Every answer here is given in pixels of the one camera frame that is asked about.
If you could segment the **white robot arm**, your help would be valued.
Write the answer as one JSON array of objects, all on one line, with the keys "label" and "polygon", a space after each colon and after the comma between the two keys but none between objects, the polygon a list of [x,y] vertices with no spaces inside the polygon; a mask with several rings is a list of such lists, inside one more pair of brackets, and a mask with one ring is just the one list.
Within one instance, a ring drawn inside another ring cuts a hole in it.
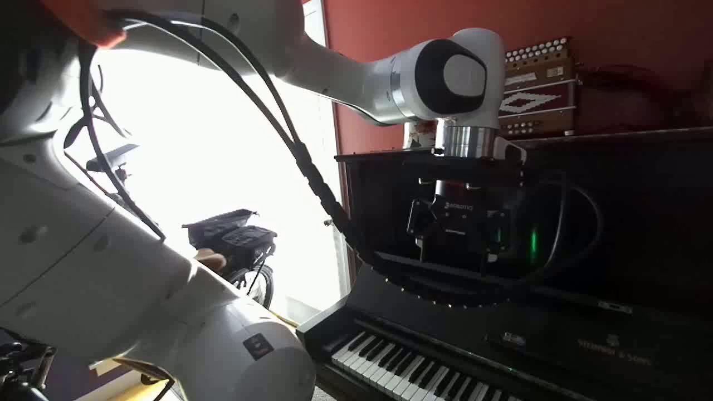
[{"label": "white robot arm", "polygon": [[58,154],[68,115],[90,106],[93,52],[132,21],[216,31],[252,65],[382,124],[496,128],[502,41],[461,28],[356,63],[306,34],[298,0],[0,0],[0,325],[84,360],[157,367],[187,401],[309,401],[312,360],[284,323]]}]

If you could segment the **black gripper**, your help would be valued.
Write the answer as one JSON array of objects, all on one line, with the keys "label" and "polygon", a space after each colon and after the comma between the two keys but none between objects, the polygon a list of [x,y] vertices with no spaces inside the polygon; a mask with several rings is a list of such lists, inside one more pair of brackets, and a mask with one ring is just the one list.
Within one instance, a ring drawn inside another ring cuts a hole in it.
[{"label": "black gripper", "polygon": [[477,269],[514,256],[512,212],[497,202],[416,198],[411,202],[406,232],[429,262]]}]

